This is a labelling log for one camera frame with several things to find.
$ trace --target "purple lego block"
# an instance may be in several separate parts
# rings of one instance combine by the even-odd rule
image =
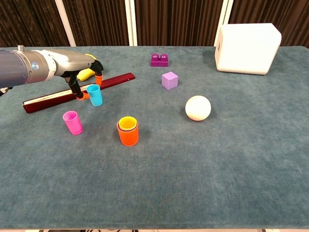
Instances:
[[[162,75],[162,85],[170,90],[178,85],[178,76],[173,72],[168,72]]]
[[[151,56],[150,66],[152,67],[167,67],[169,65],[169,58],[167,54],[162,54],[159,58],[158,54]]]

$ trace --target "yellow cup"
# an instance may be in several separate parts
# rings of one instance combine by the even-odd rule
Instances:
[[[119,120],[119,128],[122,131],[131,131],[137,126],[137,120],[134,117],[126,116]]]

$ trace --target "foam ball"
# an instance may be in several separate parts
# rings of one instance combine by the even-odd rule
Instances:
[[[211,103],[203,96],[191,97],[186,105],[185,112],[194,121],[202,121],[211,113]]]

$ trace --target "blue plastic cup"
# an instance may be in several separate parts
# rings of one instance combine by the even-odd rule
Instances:
[[[90,101],[94,106],[103,104],[103,98],[99,85],[89,85],[87,87],[87,93],[90,95]]]

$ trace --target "curtain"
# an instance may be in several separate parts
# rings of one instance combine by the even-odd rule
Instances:
[[[213,46],[223,0],[135,0],[138,45]]]
[[[234,0],[229,23],[272,23],[282,34],[281,46],[309,48],[308,0]]]
[[[76,46],[129,45],[124,0],[63,0]]]
[[[54,0],[0,0],[0,47],[69,46]]]

